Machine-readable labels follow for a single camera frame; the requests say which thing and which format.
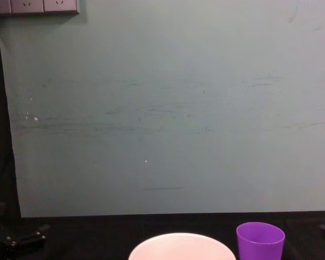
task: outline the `cup rim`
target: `cup rim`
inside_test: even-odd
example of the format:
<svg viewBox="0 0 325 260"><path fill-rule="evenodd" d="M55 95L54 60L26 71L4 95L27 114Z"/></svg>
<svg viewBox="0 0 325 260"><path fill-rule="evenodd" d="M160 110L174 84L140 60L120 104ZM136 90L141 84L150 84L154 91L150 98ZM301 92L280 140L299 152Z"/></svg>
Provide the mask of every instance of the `cup rim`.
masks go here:
<svg viewBox="0 0 325 260"><path fill-rule="evenodd" d="M247 239L247 238L244 238L243 236L241 236L241 235L238 233L238 229L239 229L240 227L245 226L245 225L250 225L250 224L263 224L263 225L266 225L266 226L271 226L271 227L273 227L273 228L276 228L278 231L280 231L280 232L282 233L283 238L280 239L280 240L278 240L278 241L276 241L276 242L272 242L272 243L260 243L260 242L251 241L251 240L249 240L249 239ZM250 243L253 243L253 244L257 244L257 245L275 245L275 244L279 244L279 243L281 243L282 241L285 240L285 233L284 233L284 231L283 231L282 229L280 229L278 226L274 226L274 225L272 225L272 224L265 223L265 222L246 222L246 223L243 223L243 224L239 225L239 226L236 228L236 234L237 234L241 239L246 240L246 241L248 241L248 242L250 242Z"/></svg>

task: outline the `bowl rim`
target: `bowl rim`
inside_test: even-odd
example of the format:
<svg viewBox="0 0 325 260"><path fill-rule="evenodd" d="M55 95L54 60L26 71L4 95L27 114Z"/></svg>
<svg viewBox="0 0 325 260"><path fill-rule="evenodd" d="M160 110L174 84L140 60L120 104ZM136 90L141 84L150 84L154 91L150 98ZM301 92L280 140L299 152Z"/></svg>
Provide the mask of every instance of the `bowl rim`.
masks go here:
<svg viewBox="0 0 325 260"><path fill-rule="evenodd" d="M220 241L218 241L218 240L216 240L214 238L208 237L208 236L199 235L199 234L195 234L195 233L187 233L187 232L167 233L167 234L162 234L162 235L157 235L155 237L151 237L151 238L141 242L140 244L138 244L132 250L132 252L130 253L128 260L132 260L135 253L138 252L146 244L155 242L155 241L160 240L160 239L168 238L168 237L180 237L180 236L197 237L197 238L206 239L206 240L211 241L213 243L217 243L218 245L221 245L223 248L225 248L229 252L229 256L231 256L233 258L233 260L236 260L235 254L226 245L224 245L222 242L220 242Z"/></svg>

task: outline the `plastic cup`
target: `plastic cup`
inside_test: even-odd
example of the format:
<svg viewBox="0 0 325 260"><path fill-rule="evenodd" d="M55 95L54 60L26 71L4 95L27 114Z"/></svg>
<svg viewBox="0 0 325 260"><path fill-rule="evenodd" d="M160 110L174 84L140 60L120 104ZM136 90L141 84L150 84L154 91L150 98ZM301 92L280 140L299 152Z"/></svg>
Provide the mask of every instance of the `plastic cup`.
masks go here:
<svg viewBox="0 0 325 260"><path fill-rule="evenodd" d="M281 260L285 234L273 225L248 222L237 227L240 260Z"/></svg>
<svg viewBox="0 0 325 260"><path fill-rule="evenodd" d="M221 242L202 235L171 233L139 244L129 260L236 260Z"/></svg>

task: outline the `purple cup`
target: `purple cup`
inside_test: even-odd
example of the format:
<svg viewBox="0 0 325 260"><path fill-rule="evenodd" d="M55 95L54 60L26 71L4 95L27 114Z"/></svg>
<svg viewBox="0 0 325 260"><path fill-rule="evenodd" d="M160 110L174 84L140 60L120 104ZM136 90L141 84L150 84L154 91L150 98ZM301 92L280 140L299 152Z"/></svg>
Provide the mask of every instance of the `purple cup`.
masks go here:
<svg viewBox="0 0 325 260"><path fill-rule="evenodd" d="M281 260L284 232L273 225L248 222L237 227L240 260Z"/></svg>

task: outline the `power outlet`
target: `power outlet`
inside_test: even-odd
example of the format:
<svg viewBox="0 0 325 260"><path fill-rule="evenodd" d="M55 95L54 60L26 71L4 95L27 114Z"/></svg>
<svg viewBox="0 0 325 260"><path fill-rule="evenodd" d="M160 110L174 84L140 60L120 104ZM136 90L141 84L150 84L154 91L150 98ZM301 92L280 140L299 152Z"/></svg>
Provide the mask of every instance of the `power outlet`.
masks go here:
<svg viewBox="0 0 325 260"><path fill-rule="evenodd" d="M10 0L0 0L0 15L11 13L11 1Z"/></svg>
<svg viewBox="0 0 325 260"><path fill-rule="evenodd" d="M78 12L77 0L43 0L45 12Z"/></svg>
<svg viewBox="0 0 325 260"><path fill-rule="evenodd" d="M43 0L11 0L11 6L14 14L43 12Z"/></svg>

